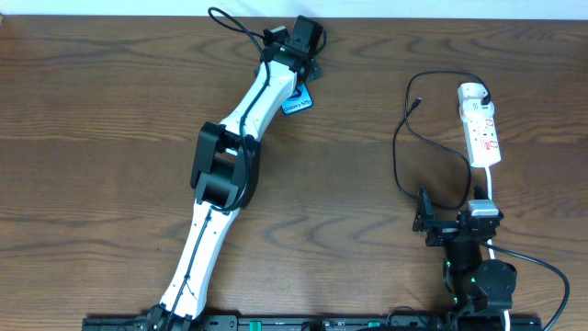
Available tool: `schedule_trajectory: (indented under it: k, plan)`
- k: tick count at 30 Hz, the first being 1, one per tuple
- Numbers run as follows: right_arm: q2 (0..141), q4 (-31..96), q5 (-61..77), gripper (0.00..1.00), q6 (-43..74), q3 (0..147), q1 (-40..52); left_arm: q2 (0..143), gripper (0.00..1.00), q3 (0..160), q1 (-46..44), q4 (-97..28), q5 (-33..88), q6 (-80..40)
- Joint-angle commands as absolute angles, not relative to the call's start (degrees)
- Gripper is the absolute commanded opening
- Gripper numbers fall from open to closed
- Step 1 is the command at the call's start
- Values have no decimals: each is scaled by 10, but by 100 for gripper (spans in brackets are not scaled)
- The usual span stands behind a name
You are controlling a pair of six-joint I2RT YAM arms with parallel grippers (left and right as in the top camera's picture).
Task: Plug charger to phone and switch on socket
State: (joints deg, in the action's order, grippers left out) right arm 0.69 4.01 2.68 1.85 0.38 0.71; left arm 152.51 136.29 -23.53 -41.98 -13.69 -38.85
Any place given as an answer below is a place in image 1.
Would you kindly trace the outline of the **blue Galaxy smartphone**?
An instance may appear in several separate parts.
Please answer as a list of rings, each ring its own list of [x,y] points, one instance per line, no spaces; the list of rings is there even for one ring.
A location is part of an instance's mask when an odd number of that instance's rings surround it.
[[[293,115],[312,108],[313,100],[305,84],[297,86],[292,95],[287,98],[281,105],[282,112],[286,116]]]

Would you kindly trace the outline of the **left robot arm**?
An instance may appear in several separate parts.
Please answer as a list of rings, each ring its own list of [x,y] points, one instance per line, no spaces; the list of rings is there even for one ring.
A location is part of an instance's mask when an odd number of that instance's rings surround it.
[[[205,122],[198,133],[190,186],[193,216],[174,276],[161,300],[137,330],[188,330],[206,306],[209,281],[233,221],[257,186],[261,140],[279,108],[307,81],[320,77],[315,57],[326,44],[317,21],[299,16],[293,29],[254,34],[234,20],[260,53],[252,86],[220,123]]]

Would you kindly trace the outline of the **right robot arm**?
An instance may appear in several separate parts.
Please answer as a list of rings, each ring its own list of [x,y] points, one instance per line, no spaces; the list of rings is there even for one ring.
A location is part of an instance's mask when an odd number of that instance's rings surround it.
[[[453,221],[438,221],[424,188],[418,194],[413,231],[425,233],[425,244],[445,250],[444,280],[455,306],[445,317],[449,330],[466,330],[482,325],[504,330],[510,323],[504,313],[513,307],[517,271],[499,259],[485,259],[481,246],[496,236],[503,213],[480,187],[468,208]]]

